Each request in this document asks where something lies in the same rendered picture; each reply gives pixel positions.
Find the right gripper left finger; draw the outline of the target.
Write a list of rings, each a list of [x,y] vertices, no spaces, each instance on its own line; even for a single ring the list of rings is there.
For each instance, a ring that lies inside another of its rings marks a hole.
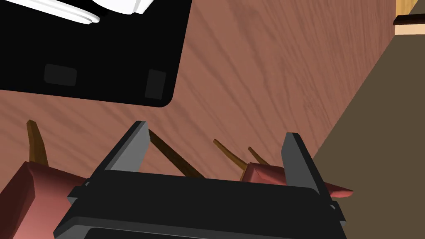
[[[138,172],[150,143],[148,123],[136,121],[101,161],[89,177],[101,177],[107,171],[118,174]]]

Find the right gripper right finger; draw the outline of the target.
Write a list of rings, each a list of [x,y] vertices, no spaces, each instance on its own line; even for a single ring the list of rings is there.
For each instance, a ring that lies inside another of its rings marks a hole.
[[[298,133],[286,133],[281,156],[288,186],[311,188],[321,197],[329,197],[330,193]]]

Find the red chair with wooden legs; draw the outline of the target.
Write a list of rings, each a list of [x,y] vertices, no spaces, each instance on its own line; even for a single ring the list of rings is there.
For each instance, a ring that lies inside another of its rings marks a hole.
[[[90,180],[48,165],[36,122],[29,161],[0,192],[0,239],[347,239],[335,197],[288,186],[283,166],[260,157],[240,181],[208,179],[154,132],[138,172]]]

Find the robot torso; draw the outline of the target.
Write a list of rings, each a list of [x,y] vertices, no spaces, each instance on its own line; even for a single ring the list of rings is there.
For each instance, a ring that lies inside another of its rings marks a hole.
[[[57,0],[86,23],[0,0],[0,90],[164,107],[173,98],[192,0],[148,0],[142,13]]]

